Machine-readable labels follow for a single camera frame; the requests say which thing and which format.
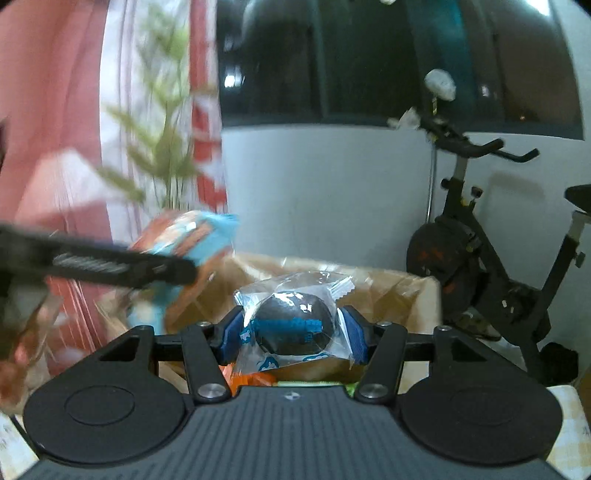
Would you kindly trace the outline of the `brown paper bag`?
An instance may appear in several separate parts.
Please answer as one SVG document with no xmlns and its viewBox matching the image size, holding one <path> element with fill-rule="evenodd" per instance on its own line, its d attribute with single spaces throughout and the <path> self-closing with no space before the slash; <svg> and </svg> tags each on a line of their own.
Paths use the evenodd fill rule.
<svg viewBox="0 0 591 480">
<path fill-rule="evenodd" d="M 225 256 L 207 287 L 169 329 L 175 333 L 196 321 L 217 323 L 233 306 L 233 294 L 242 286 L 270 277 L 301 271 L 335 271 L 352 278 L 355 290 L 339 300 L 351 305 L 370 323 L 391 321 L 411 333 L 430 334 L 441 324 L 440 287 L 437 281 L 405 272 L 353 267 L 294 257 L 276 258 L 257 254 L 232 253 Z M 294 365 L 270 374 L 277 381 L 358 382 L 363 366 L 345 360 L 325 359 Z"/>
</svg>

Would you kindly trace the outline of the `clear dark cookie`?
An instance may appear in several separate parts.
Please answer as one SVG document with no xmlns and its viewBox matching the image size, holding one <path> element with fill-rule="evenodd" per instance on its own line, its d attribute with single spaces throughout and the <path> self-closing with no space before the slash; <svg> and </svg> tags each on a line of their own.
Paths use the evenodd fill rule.
<svg viewBox="0 0 591 480">
<path fill-rule="evenodd" d="M 307 271 L 242 287 L 235 303 L 243 309 L 235 371 L 253 374 L 325 358 L 360 363 L 353 335 L 338 307 L 355 290 L 351 277 Z"/>
</svg>

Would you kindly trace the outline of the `blue orange snack packet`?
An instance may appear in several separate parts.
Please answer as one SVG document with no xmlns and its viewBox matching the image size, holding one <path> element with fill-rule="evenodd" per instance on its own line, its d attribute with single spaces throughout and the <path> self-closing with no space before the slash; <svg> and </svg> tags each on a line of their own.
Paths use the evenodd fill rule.
<svg viewBox="0 0 591 480">
<path fill-rule="evenodd" d="M 232 251 L 237 228 L 235 215 L 202 210 L 167 210 L 154 218 L 131 248 L 187 259 L 197 269 L 197 278 L 190 285 L 160 283 L 134 294 L 127 309 L 127 325 L 149 325 L 157 335 L 171 329 Z"/>
</svg>

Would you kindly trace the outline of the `green snack packet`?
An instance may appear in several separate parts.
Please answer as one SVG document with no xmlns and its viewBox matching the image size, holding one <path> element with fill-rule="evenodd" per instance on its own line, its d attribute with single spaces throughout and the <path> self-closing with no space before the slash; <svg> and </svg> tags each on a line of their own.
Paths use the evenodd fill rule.
<svg viewBox="0 0 591 480">
<path fill-rule="evenodd" d="M 358 382 L 342 383 L 339 381 L 286 381 L 280 380 L 274 384 L 277 388 L 324 388 L 324 387 L 344 387 L 349 396 L 355 394 Z"/>
</svg>

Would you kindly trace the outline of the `black exercise bike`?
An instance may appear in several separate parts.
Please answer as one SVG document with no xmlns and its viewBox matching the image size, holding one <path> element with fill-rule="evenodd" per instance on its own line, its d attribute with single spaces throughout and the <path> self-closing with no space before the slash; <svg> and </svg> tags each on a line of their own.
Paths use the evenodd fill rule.
<svg viewBox="0 0 591 480">
<path fill-rule="evenodd" d="M 483 191 L 471 189 L 471 201 L 463 197 L 468 163 L 487 155 L 517 164 L 539 156 L 532 149 L 522 155 L 505 151 L 501 139 L 477 145 L 442 117 L 428 116 L 411 108 L 394 128 L 409 127 L 426 132 L 433 146 L 455 155 L 451 177 L 441 182 L 446 191 L 442 213 L 413 234 L 407 249 L 409 273 L 434 277 L 441 287 L 443 317 L 448 322 L 475 310 L 508 343 L 519 348 L 526 371 L 546 386 L 572 383 L 579 372 L 579 355 L 556 342 L 543 345 L 551 330 L 549 308 L 570 267 L 580 267 L 585 255 L 580 238 L 590 223 L 590 187 L 566 189 L 565 198 L 575 206 L 572 222 L 542 288 L 512 279 L 500 256 L 474 214 Z"/>
</svg>

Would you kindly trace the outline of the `pink red curtain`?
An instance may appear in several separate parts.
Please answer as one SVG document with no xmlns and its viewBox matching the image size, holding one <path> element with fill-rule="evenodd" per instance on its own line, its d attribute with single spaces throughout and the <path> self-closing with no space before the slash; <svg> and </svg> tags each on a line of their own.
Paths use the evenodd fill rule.
<svg viewBox="0 0 591 480">
<path fill-rule="evenodd" d="M 111 1 L 5 1 L 1 5 L 1 218 L 55 234 L 132 245 L 167 210 L 130 203 L 99 173 L 99 69 Z M 216 5 L 187 1 L 189 80 L 216 92 L 194 104 L 198 206 L 228 207 L 214 52 Z M 22 407 L 43 373 L 58 374 L 125 327 L 131 297 L 52 278 L 39 324 L 25 333 L 16 365 L 1 367 L 1 404 Z"/>
</svg>

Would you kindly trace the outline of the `tall green bamboo plant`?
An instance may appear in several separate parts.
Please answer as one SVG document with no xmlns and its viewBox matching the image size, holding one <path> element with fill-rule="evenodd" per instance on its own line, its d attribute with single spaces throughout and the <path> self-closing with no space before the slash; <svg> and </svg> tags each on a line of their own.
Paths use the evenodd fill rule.
<svg viewBox="0 0 591 480">
<path fill-rule="evenodd" d="M 111 1 L 99 69 L 100 175 L 147 212 L 198 206 L 187 1 Z"/>
</svg>

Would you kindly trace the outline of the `checkered yellow tablecloth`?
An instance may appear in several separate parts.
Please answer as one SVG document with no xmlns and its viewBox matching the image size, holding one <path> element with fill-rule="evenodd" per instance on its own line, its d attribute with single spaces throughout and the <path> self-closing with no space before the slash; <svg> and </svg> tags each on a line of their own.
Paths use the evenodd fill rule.
<svg viewBox="0 0 591 480">
<path fill-rule="evenodd" d="M 558 400 L 563 422 L 548 462 L 567 479 L 590 478 L 590 427 L 577 390 L 570 385 L 549 387 Z M 1 413 L 1 478 L 18 479 L 38 461 L 12 418 Z"/>
</svg>

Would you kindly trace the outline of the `white plastic bag on bike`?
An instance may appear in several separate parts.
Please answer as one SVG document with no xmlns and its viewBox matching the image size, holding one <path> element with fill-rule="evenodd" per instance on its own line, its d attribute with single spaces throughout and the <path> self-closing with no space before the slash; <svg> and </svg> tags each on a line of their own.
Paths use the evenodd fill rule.
<svg viewBox="0 0 591 480">
<path fill-rule="evenodd" d="M 427 73 L 424 79 L 426 88 L 437 98 L 447 102 L 456 99 L 456 82 L 446 70 L 433 69 Z"/>
</svg>

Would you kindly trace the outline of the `dark window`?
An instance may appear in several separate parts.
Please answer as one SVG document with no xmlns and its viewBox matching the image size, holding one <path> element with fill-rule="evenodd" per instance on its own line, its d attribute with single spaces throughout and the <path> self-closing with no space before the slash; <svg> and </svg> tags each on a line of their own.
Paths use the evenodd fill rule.
<svg viewBox="0 0 591 480">
<path fill-rule="evenodd" d="M 414 108 L 469 132 L 584 135 L 548 1 L 221 1 L 216 49 L 228 127 L 382 127 Z M 453 102 L 426 88 L 433 69 Z"/>
</svg>

